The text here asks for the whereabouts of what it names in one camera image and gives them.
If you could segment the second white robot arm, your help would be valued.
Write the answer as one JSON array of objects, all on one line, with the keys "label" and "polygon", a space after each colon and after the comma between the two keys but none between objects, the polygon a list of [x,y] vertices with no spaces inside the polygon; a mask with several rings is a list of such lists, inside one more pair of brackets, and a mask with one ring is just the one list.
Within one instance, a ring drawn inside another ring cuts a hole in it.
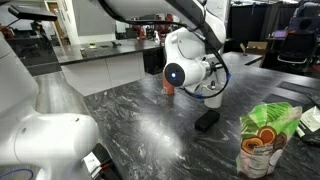
[{"label": "second white robot arm", "polygon": [[89,180],[83,159],[98,141],[89,115],[40,113],[39,87],[16,53],[0,38],[0,164],[40,168],[36,180]]}]

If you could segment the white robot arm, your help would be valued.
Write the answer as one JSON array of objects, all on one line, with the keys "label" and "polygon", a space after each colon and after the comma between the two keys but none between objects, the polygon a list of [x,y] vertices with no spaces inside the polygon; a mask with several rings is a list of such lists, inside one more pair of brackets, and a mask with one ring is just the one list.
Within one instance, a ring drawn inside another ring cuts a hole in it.
[{"label": "white robot arm", "polygon": [[216,81],[205,85],[217,69],[226,69],[219,50],[226,41],[226,27],[217,15],[200,0],[90,0],[116,21],[131,25],[156,25],[145,15],[170,13],[182,21],[165,38],[166,81],[188,95],[202,99],[209,108],[222,104],[225,84]]}]

